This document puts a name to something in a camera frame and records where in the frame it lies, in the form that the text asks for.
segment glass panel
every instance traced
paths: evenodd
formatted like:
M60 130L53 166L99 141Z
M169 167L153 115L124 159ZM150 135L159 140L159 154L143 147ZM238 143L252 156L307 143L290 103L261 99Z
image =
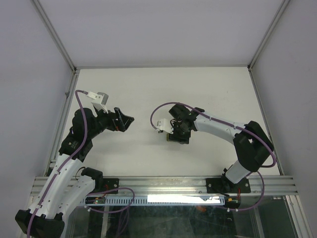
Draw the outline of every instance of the glass panel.
M259 197L242 197L242 206ZM123 207L94 207L119 210ZM265 197L258 209L227 212L217 206L131 206L122 213L87 212L77 207L68 238L295 238L286 203Z

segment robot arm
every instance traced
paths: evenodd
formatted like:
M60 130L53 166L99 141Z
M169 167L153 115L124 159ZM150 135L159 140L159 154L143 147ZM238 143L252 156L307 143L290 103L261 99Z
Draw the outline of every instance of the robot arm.
M270 155L257 139L238 128L254 133L271 150L273 150L273 145L260 125L254 121L250 121L248 124L228 122L205 112L203 109L195 109L209 116L212 120L197 111L189 111L183 105L175 105L169 110L174 119L170 124L167 123L166 119L161 119L158 122L158 129L161 130L159 132L166 131L168 141L181 144L189 144L191 130L207 132L233 144L238 160L228 170L224 170L225 173L222 176L223 188L221 189L223 192L230 192L231 186L237 184L246 175L258 171Z
M93 147L92 139L105 129L125 132L134 120L134 118L124 115L119 108L114 108L114 113L108 111L106 109L107 94L88 92L87 96L93 99L92 104L97 117L93 115L90 109L83 109L87 121L86 142L69 159L69 156L76 152L81 145L85 134L83 115L81 110L77 110L72 120L73 126L61 144L56 165L42 191L28 210L19 210L15 216L15 220L25 234L31 216L34 216L35 213L31 224L31 236L35 238L57 238L62 235L68 216L75 207L91 191L101 191L103 185L103 173L86 168L82 171L77 183L64 194L68 182L83 166L88 152Z

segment black wire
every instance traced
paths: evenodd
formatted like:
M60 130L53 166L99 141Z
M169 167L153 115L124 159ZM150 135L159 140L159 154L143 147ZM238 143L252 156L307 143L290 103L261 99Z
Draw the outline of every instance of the black wire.
M78 179L77 179L77 174L78 174L78 172L81 170L81 169L85 169L86 167L85 166L83 166L83 167L81 167L81 168L79 168L79 170L77 170L77 172L76 172L76 175L75 175L75 179L78 181Z

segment black mounting plate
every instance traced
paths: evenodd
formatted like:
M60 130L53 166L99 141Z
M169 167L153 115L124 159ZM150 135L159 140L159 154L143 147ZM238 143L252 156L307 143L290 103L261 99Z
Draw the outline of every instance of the black mounting plate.
M231 187L231 191L223 190L221 178L207 178L206 179L207 193L238 193L240 188L240 193L251 193L250 183L247 178L241 179L240 182L234 184Z
M100 189L94 189L93 192L105 192L111 189L115 189L119 187L119 179L118 178L104 178L102 182L102 186ZM109 194L118 194L118 191L110 192Z

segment robotic arm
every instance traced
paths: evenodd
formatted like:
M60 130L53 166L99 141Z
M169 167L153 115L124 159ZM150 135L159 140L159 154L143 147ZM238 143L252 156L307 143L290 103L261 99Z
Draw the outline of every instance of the robotic arm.
M229 122L203 109L194 109L189 111L183 105L173 106L169 113L174 119L170 122L161 119L157 123L157 129L159 132L167 132L167 141L181 144L189 144L192 130L213 134L233 144L238 160L229 169L224 169L225 173L221 177L220 184L215 184L221 193L232 192L235 184L250 173L258 171L270 155L267 148L245 130L259 137L271 151L274 149L273 145L255 121L250 121L248 124Z
M87 121L87 139L83 147L71 158L69 156L80 147L85 134L84 119L81 110L75 112L73 126L63 140L56 165L51 172L39 196L28 210L19 210L15 220L26 234L31 222L30 235L35 238L58 238L62 236L64 227L71 212L91 191L102 192L103 173L92 168L82 171L76 184L64 194L72 176L83 166L88 152L93 147L92 139L105 129L125 132L134 118L125 116L119 108L114 113L106 109L108 95L105 93L86 94L92 98L97 113L95 117L89 108L84 108Z

